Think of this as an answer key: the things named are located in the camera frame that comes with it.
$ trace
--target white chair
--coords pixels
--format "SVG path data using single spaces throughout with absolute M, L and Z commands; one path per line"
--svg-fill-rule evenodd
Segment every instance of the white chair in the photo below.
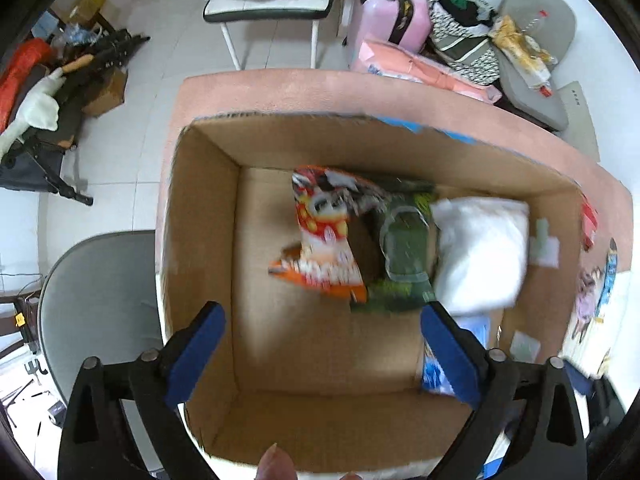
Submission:
M 236 70 L 242 70 L 242 67 L 227 23 L 247 20 L 312 20 L 311 68 L 315 68 L 320 20 L 329 15 L 333 2 L 334 0 L 209 0 L 202 11 L 202 17 L 207 23 L 220 24 Z

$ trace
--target red bag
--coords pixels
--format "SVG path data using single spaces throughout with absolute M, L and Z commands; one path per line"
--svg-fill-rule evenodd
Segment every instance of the red bag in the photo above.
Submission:
M 40 38 L 25 41 L 16 49 L 9 66 L 0 78 L 0 134 L 9 124 L 15 97 L 29 72 L 34 66 L 47 62 L 52 56 L 53 49 Z

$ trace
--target blue gripper pad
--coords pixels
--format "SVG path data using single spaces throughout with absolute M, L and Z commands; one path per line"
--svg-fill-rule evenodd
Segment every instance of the blue gripper pad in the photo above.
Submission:
M 225 333 L 225 311 L 219 304 L 193 334 L 167 377 L 164 402 L 174 408 L 191 397 L 209 358 Z
M 585 375 L 567 359 L 564 359 L 564 364 L 564 369 L 569 376 L 569 382 L 574 390 L 584 396 L 590 396 L 593 390 L 593 380 L 585 377 Z
M 482 399 L 478 370 L 430 305 L 422 309 L 420 328 L 456 398 L 476 410 Z M 474 337 L 468 330 L 465 332 Z

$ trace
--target white tile floor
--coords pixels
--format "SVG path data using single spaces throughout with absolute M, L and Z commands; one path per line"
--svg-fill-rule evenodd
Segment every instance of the white tile floor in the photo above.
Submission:
M 93 196 L 94 206 L 54 195 L 40 200 L 45 266 L 92 235 L 155 227 L 161 155 L 178 88 L 188 76 L 234 69 L 220 27 L 202 19 L 203 6 L 204 0 L 131 0 L 127 28 L 152 39 L 129 63 L 124 104 L 87 119 L 78 149 L 65 155 L 63 176 Z M 336 2 L 320 25 L 321 70 L 347 68 L 336 38 L 339 10 Z M 309 67 L 311 22 L 239 22 L 229 30 L 246 69 Z

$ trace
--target screw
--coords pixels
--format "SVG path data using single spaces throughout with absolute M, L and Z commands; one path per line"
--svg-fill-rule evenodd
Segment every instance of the screw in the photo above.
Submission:
M 140 354 L 140 359 L 142 359 L 145 363 L 150 363 L 151 361 L 155 361 L 158 359 L 160 352 L 155 348 L 150 348 L 149 350 L 145 350 Z
M 496 361 L 499 363 L 502 363 L 507 360 L 507 354 L 505 354 L 499 348 L 491 348 L 491 350 L 489 350 L 489 357 L 491 358 L 492 361 Z
M 549 358 L 549 364 L 552 365 L 553 368 L 557 368 L 558 370 L 564 368 L 564 361 L 556 356 Z
M 98 364 L 97 357 L 88 357 L 82 363 L 82 368 L 84 368 L 85 370 L 91 370 L 92 368 L 95 368 L 97 364 Z

